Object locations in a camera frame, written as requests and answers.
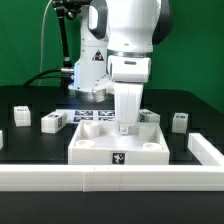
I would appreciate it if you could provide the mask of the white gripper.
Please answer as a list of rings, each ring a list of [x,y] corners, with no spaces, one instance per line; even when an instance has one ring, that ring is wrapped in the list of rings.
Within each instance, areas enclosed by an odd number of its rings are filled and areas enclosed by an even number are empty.
[[[122,135],[128,135],[130,126],[137,122],[143,86],[150,70],[150,58],[108,57],[108,72],[114,84],[115,117]]]

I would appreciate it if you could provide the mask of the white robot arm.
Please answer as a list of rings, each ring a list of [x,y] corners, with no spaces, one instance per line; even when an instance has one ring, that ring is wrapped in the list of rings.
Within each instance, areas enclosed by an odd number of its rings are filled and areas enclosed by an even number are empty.
[[[69,89],[102,102],[114,95],[122,134],[138,119],[153,47],[172,29],[169,0],[90,0],[81,8],[81,54]]]

